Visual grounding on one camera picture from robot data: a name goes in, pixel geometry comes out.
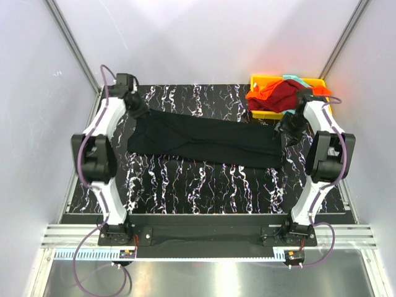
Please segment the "black t shirt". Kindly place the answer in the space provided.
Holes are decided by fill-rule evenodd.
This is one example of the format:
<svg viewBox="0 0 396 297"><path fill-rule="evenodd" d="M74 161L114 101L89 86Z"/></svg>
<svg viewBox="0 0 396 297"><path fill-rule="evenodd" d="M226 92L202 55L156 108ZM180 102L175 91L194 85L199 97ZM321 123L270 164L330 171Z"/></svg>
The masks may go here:
<svg viewBox="0 0 396 297"><path fill-rule="evenodd" d="M127 150L249 168L282 167L282 142L271 125L150 110L137 119Z"/></svg>

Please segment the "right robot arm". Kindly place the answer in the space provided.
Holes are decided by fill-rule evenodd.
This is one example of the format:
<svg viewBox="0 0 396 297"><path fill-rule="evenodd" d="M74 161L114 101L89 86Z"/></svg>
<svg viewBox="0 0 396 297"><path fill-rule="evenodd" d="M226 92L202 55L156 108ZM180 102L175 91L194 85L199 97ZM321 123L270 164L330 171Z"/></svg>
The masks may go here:
<svg viewBox="0 0 396 297"><path fill-rule="evenodd" d="M287 112L275 126L274 136L286 135L288 146L296 145L308 126L314 134L305 162L306 184L277 235L287 245L315 237L315 216L322 201L348 174L356 137L346 133L329 111L330 104L341 102L304 88L296 93L295 112Z"/></svg>

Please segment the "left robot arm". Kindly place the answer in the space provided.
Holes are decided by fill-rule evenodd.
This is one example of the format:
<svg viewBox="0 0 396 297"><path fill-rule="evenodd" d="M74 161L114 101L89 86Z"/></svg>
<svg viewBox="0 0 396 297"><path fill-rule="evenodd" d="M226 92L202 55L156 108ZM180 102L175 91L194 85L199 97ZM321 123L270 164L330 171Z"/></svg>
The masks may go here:
<svg viewBox="0 0 396 297"><path fill-rule="evenodd" d="M134 119L149 114L138 90L139 81L134 75L116 74L115 84L104 87L105 98L92 122L82 133L71 137L75 171L80 182L94 193L102 211L103 222L97 228L99 244L104 246L126 246L138 241L116 185L118 164L111 146L124 114Z"/></svg>

